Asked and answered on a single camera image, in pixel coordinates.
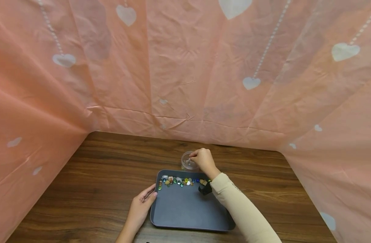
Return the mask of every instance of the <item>glass cup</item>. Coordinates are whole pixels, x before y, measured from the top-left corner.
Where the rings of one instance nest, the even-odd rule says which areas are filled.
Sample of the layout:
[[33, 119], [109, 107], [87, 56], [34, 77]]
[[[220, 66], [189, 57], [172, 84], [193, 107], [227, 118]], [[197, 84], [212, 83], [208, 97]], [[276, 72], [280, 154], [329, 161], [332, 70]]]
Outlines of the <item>glass cup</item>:
[[190, 171], [190, 172], [198, 172], [199, 167], [190, 159], [190, 154], [192, 154], [193, 151], [186, 151], [183, 156], [181, 157], [181, 170], [183, 171]]

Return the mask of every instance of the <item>blue tray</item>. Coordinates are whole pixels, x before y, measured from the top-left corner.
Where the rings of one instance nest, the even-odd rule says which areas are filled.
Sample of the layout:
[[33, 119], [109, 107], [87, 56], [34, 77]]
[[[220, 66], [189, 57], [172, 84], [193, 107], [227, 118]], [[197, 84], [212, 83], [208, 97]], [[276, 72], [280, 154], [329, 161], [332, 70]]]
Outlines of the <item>blue tray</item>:
[[198, 187], [180, 187], [172, 184], [170, 187], [162, 184], [158, 190], [162, 176], [174, 176], [192, 179], [208, 179], [203, 173], [163, 169], [157, 174], [157, 198], [150, 210], [150, 221], [156, 227], [186, 228], [190, 230], [229, 231], [235, 228], [235, 223], [223, 205], [210, 193], [203, 196]]

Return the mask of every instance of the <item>white heart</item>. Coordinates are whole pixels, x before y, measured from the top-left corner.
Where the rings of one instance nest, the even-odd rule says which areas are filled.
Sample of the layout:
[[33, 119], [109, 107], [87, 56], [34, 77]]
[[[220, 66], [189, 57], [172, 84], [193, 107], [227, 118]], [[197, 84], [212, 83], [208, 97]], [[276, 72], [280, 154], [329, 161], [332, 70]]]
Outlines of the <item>white heart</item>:
[[53, 61], [55, 64], [69, 68], [76, 63], [76, 58], [71, 54], [65, 54], [64, 56], [55, 54], [53, 55]]
[[118, 17], [127, 25], [132, 25], [137, 19], [136, 11], [131, 7], [117, 6]]
[[325, 221], [329, 230], [334, 231], [336, 230], [336, 220], [328, 215], [327, 213], [320, 212], [322, 219]]
[[33, 176], [38, 174], [41, 169], [42, 169], [42, 166], [35, 168], [35, 170], [33, 171]]
[[318, 132], [322, 131], [322, 128], [318, 124], [314, 126], [314, 129]]
[[260, 84], [260, 82], [261, 82], [260, 79], [255, 79], [251, 77], [246, 77], [245, 79], [242, 80], [242, 84], [247, 90], [254, 89]]
[[222, 12], [228, 20], [242, 14], [253, 0], [218, 0]]
[[7, 143], [7, 148], [11, 148], [11, 147], [17, 146], [21, 142], [21, 140], [22, 140], [22, 138], [19, 137], [19, 138], [16, 138], [16, 139], [12, 140], [12, 141], [9, 141]]
[[331, 49], [332, 58], [334, 61], [342, 61], [360, 52], [360, 46], [349, 46], [346, 43], [335, 44]]

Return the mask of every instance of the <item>wood grain surface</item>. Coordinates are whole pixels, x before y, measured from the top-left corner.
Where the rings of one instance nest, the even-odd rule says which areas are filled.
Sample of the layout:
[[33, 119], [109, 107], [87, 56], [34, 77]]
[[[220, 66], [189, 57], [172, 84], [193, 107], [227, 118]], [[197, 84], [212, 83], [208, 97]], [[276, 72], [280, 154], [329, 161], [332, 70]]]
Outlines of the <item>wood grain surface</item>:
[[[278, 152], [102, 132], [88, 135], [7, 242], [112, 243], [133, 197], [152, 185], [161, 169], [180, 169], [185, 151], [201, 147], [211, 150], [217, 167], [283, 242], [336, 242]], [[237, 228], [229, 233], [168, 230], [155, 228], [148, 217], [135, 242], [245, 241]]]

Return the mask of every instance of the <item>beige sleeve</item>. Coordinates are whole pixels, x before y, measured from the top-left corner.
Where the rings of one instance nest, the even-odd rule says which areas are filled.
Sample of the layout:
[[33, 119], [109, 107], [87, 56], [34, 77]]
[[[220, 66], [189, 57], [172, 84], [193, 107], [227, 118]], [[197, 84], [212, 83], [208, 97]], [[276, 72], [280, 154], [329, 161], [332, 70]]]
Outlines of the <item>beige sleeve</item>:
[[281, 243], [280, 238], [262, 213], [226, 174], [219, 174], [210, 185], [215, 197], [229, 211], [247, 242]]

